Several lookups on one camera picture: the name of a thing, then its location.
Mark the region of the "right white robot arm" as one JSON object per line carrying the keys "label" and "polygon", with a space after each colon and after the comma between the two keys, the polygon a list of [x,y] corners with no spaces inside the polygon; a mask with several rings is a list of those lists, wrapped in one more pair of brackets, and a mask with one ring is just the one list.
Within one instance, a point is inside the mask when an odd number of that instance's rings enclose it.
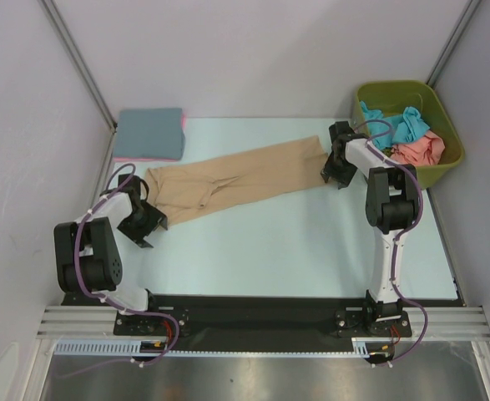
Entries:
{"label": "right white robot arm", "polygon": [[340,189],[360,171],[366,178],[365,214],[375,232],[375,266],[362,309],[336,313],[340,333],[386,337],[407,322],[402,311],[400,271],[407,233],[422,217],[422,192],[412,165],[400,165],[384,155],[346,121],[329,127],[331,153],[321,171],[325,182]]}

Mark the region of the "beige t-shirt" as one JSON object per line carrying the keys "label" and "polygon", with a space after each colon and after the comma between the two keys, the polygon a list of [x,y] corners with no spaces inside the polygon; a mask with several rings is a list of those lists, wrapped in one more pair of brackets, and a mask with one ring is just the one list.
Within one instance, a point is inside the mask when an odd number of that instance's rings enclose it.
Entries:
{"label": "beige t-shirt", "polygon": [[148,203],[177,225],[234,206],[321,186],[318,136],[187,165],[148,169]]}

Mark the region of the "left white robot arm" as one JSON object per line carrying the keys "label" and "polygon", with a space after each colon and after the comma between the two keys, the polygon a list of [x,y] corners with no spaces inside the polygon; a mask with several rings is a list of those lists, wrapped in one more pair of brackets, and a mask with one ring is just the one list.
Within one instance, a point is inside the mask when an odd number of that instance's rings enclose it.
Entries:
{"label": "left white robot arm", "polygon": [[58,284],[66,294],[82,294],[133,313],[133,324],[151,334],[160,328],[161,312],[149,305],[150,293],[123,282],[123,263],[114,234],[119,232],[141,249],[146,237],[168,228],[167,216],[148,203],[149,186],[137,175],[120,175],[95,207],[76,221],[53,229]]}

